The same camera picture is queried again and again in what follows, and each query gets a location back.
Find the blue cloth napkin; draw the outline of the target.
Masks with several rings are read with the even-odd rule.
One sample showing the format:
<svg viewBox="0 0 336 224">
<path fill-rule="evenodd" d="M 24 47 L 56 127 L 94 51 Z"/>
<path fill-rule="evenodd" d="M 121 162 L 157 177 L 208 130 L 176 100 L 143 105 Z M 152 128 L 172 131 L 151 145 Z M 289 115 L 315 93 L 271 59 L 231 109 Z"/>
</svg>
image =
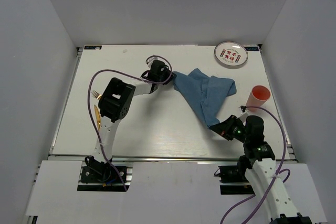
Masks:
<svg viewBox="0 0 336 224">
<path fill-rule="evenodd" d="M 219 123 L 217 114 L 227 97 L 235 95 L 233 79 L 207 76 L 198 68 L 189 74 L 174 72 L 174 89 L 186 100 L 197 118 L 207 127 Z"/>
</svg>

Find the round plate with red characters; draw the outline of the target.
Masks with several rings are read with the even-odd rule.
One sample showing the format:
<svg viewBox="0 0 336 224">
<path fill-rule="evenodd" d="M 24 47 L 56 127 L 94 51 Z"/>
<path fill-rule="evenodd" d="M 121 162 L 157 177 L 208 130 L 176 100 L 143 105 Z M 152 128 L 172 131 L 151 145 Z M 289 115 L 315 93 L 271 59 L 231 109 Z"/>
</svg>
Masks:
<svg viewBox="0 0 336 224">
<path fill-rule="evenodd" d="M 247 50 L 231 41 L 218 44 L 214 49 L 214 56 L 219 63 L 228 67 L 240 67 L 248 60 Z"/>
</svg>

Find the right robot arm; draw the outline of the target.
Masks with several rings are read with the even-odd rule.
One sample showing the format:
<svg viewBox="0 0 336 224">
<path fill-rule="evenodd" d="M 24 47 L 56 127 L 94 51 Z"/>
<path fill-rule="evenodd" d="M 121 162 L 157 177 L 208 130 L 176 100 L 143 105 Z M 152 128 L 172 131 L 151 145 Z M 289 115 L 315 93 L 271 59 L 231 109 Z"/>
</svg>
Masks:
<svg viewBox="0 0 336 224">
<path fill-rule="evenodd" d="M 245 123 L 231 115 L 222 123 L 210 129 L 226 140 L 238 140 L 243 143 L 244 155 L 237 163 L 238 177 L 249 182 L 259 203 L 255 214 L 264 207 L 269 223 L 312 223 L 310 217 L 303 216 L 291 200 L 284 182 L 279 177 L 280 165 L 270 145 L 264 140 L 264 121 L 250 115 Z"/>
</svg>

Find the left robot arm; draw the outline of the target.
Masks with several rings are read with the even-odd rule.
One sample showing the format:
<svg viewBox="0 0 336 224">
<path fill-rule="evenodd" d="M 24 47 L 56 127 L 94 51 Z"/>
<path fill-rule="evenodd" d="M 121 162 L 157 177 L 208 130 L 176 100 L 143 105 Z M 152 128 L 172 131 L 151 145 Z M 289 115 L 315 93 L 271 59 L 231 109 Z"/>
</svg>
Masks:
<svg viewBox="0 0 336 224">
<path fill-rule="evenodd" d="M 96 120 L 90 108 L 90 97 L 87 105 L 90 119 L 97 134 L 97 143 L 94 152 L 89 156 L 90 163 L 97 162 L 93 168 L 93 176 L 101 182 L 110 178 L 111 168 L 106 163 L 112 160 L 112 147 L 120 122 L 126 117 L 131 102 L 138 95 L 151 94 L 159 85 L 170 83 L 176 75 L 172 66 L 159 56 L 151 56 L 146 60 L 150 69 L 141 77 L 133 77 L 132 81 L 124 82 L 113 77 L 101 95 L 98 95 L 98 113 Z"/>
</svg>

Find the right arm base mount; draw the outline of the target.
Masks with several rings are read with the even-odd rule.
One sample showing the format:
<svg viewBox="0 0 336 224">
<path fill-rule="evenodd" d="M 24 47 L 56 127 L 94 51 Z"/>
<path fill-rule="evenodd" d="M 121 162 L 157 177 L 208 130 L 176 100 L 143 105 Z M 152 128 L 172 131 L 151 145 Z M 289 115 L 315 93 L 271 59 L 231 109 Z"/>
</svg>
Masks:
<svg viewBox="0 0 336 224">
<path fill-rule="evenodd" d="M 235 165 L 219 166 L 214 173 L 219 178 L 221 195 L 253 195 L 254 190 L 244 175 L 238 172 Z"/>
</svg>

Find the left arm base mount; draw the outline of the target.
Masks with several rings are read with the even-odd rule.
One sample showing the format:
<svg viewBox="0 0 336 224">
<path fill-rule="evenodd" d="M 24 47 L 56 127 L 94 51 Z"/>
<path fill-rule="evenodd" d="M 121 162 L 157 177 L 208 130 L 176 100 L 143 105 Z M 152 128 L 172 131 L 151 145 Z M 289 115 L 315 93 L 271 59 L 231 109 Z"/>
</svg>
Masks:
<svg viewBox="0 0 336 224">
<path fill-rule="evenodd" d="M 132 167 L 117 166 L 117 169 L 119 175 L 112 167 L 108 167 L 107 173 L 104 175 L 99 175 L 88 166 L 83 166 L 77 191 L 125 193 L 131 184 Z"/>
</svg>

